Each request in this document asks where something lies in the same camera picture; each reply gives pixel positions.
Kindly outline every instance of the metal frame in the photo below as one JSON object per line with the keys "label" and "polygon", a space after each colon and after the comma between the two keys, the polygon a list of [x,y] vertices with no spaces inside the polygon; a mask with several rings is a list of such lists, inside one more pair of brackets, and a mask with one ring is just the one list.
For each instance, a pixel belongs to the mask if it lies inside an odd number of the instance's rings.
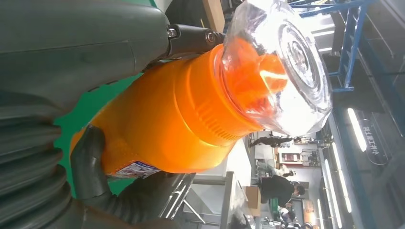
{"label": "metal frame", "polygon": [[320,13],[340,13],[346,24],[341,59],[338,71],[329,73],[329,76],[337,77],[340,84],[339,88],[333,89],[334,92],[353,91],[354,87],[350,86],[350,82],[352,79],[354,63],[357,58],[362,27],[366,17],[368,4],[373,3],[375,0],[352,0],[348,2],[344,2],[344,0],[331,0],[335,3],[320,5],[313,4],[317,1],[319,0],[300,0],[290,3],[290,6],[296,9],[312,9],[300,13],[301,17],[311,17]]}

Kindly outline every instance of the orange bottle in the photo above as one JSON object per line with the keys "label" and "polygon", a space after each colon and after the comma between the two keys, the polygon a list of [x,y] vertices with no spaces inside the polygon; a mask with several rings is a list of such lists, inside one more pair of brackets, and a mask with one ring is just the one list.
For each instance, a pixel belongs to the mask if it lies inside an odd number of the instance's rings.
{"label": "orange bottle", "polygon": [[[248,4],[239,12],[251,10]],[[148,70],[93,118],[90,123],[106,137],[102,166],[107,175],[199,172],[220,164],[235,142],[253,131],[267,127],[291,133],[294,128],[283,127],[286,119],[279,101],[285,90],[300,97],[289,65],[278,52],[258,52],[254,43],[236,34],[229,31],[224,45],[198,58]],[[317,53],[306,55],[320,58]],[[323,80],[326,75],[317,77]],[[302,96],[283,105],[301,102]],[[328,110],[309,126],[322,121]],[[74,135],[71,150],[82,134]]]}

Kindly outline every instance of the sign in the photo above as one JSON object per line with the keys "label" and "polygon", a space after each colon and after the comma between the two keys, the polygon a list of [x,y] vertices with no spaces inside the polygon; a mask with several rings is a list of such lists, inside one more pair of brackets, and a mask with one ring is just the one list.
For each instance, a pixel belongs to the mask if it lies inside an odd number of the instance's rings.
{"label": "sign", "polygon": [[363,119],[360,124],[367,144],[366,154],[369,161],[378,166],[387,164],[388,158],[384,152],[373,123],[368,119]]}

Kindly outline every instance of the fluorescent light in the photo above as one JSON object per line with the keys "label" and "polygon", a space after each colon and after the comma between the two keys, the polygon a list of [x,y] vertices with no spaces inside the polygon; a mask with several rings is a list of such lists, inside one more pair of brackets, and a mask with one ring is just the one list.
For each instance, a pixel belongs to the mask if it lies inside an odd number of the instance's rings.
{"label": "fluorescent light", "polygon": [[323,225],[323,215],[322,215],[322,206],[320,205],[320,200],[318,199],[318,212],[319,212],[319,229],[324,229],[325,225]]}
{"label": "fluorescent light", "polygon": [[357,120],[356,113],[354,113],[354,110],[351,108],[347,109],[347,113],[349,113],[349,118],[350,118],[350,121],[352,122],[354,134],[356,134],[357,142],[359,143],[360,149],[364,152],[364,151],[366,151],[367,144],[366,144],[366,140],[364,139],[362,130],[360,129],[360,125],[359,125],[359,121]]}
{"label": "fluorescent light", "polygon": [[338,153],[338,149],[336,147],[336,143],[334,143],[334,142],[332,143],[332,148],[333,148],[333,155],[335,156],[335,160],[336,160],[336,166],[338,168],[339,179],[341,181],[341,185],[342,185],[342,189],[343,189],[343,196],[345,198],[346,208],[347,208],[347,211],[349,213],[351,213],[352,204],[349,199],[349,193],[347,191],[346,181],[344,180],[343,172],[341,170],[341,160],[339,158],[339,153]]}
{"label": "fluorescent light", "polygon": [[335,210],[336,222],[338,223],[338,227],[341,229],[342,228],[341,214],[339,212],[339,206],[338,206],[338,201],[336,199],[335,187],[333,186],[332,174],[330,172],[329,162],[327,159],[325,159],[325,169],[326,169],[326,174],[328,177],[330,193],[332,194],[332,202],[333,202],[333,208]]}
{"label": "fluorescent light", "polygon": [[335,159],[336,159],[336,166],[338,167],[338,169],[341,169],[341,160],[339,158],[336,143],[332,142],[332,148],[333,148],[333,155],[335,156]]}
{"label": "fluorescent light", "polygon": [[327,52],[327,51],[332,51],[332,48],[324,48],[324,49],[318,49],[319,52]]}

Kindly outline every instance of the cardboard box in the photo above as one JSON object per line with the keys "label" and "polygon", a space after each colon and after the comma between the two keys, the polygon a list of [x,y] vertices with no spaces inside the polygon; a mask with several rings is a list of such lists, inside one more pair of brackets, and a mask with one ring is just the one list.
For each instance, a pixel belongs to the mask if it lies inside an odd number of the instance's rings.
{"label": "cardboard box", "polygon": [[259,187],[246,187],[245,193],[248,199],[247,206],[252,213],[252,216],[261,216],[261,196]]}

